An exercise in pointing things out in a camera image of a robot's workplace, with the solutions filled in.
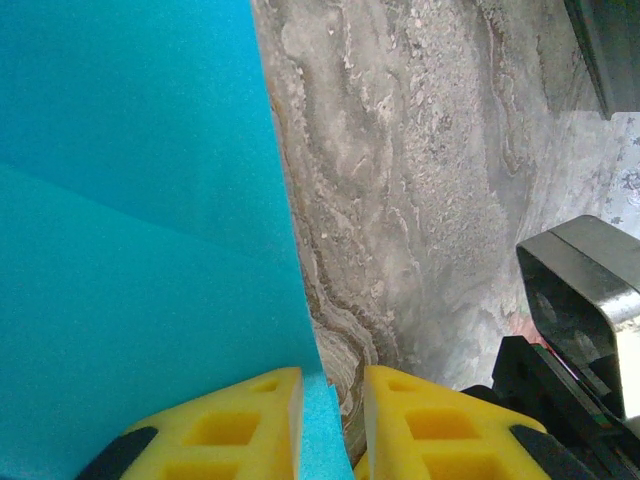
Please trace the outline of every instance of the black plastic part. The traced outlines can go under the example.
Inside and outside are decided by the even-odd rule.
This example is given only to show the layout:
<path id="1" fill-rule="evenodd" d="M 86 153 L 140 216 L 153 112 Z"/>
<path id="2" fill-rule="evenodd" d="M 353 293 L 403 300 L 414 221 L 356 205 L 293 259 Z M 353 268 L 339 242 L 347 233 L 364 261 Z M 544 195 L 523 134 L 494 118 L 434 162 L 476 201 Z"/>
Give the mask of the black plastic part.
<path id="1" fill-rule="evenodd" d="M 580 382 L 614 415 L 623 417 L 616 340 L 610 325 L 592 301 L 569 285 L 566 272 L 559 275 L 530 251 L 530 243 L 520 244 L 516 253 L 536 328 Z M 576 342 L 579 337 L 589 338 L 593 345 L 589 353 Z"/>
<path id="2" fill-rule="evenodd" d="M 497 405 L 499 407 L 505 406 L 502 404 L 500 397 L 496 395 L 496 392 L 491 390 L 486 385 L 473 385 L 469 388 L 465 388 L 461 391 L 461 393 L 469 395 L 473 398 L 477 398 L 478 400 L 484 400 L 485 402 L 493 403 L 494 405 Z"/>
<path id="3" fill-rule="evenodd" d="M 118 480 L 157 433 L 157 428 L 144 427 L 116 438 L 80 472 L 76 480 Z"/>
<path id="4" fill-rule="evenodd" d="M 543 347 L 505 337 L 493 391 L 540 421 L 599 479 L 640 479 L 640 440 Z"/>
<path id="5" fill-rule="evenodd" d="M 564 4 L 605 118 L 640 111 L 640 2 Z"/>
<path id="6" fill-rule="evenodd" d="M 598 480 L 569 450 L 551 435 L 524 425 L 514 425 L 511 433 L 551 480 Z"/>

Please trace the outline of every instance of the teal foam sheet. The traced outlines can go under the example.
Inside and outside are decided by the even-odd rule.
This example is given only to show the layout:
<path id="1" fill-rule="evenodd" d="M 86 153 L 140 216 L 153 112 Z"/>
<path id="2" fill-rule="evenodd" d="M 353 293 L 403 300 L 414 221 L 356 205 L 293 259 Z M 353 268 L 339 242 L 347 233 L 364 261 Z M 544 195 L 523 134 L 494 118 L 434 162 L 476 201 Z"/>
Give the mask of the teal foam sheet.
<path id="1" fill-rule="evenodd" d="M 351 478 L 249 3 L 0 0 L 0 477 L 305 373 L 301 478 Z"/>

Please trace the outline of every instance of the gray marble surface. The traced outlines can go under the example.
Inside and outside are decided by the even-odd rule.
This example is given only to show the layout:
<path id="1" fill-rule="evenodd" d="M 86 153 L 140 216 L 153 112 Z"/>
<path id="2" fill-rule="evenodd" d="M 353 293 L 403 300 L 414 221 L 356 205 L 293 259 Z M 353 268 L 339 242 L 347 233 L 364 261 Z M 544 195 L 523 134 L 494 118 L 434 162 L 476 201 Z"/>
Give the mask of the gray marble surface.
<path id="1" fill-rule="evenodd" d="M 630 122 L 626 144 L 618 156 L 603 219 L 640 239 L 640 113 L 624 116 Z"/>
<path id="2" fill-rule="evenodd" d="M 601 214 L 603 121 L 562 0 L 253 0 L 314 328 L 352 459 L 380 363 L 490 381 L 515 244 Z"/>

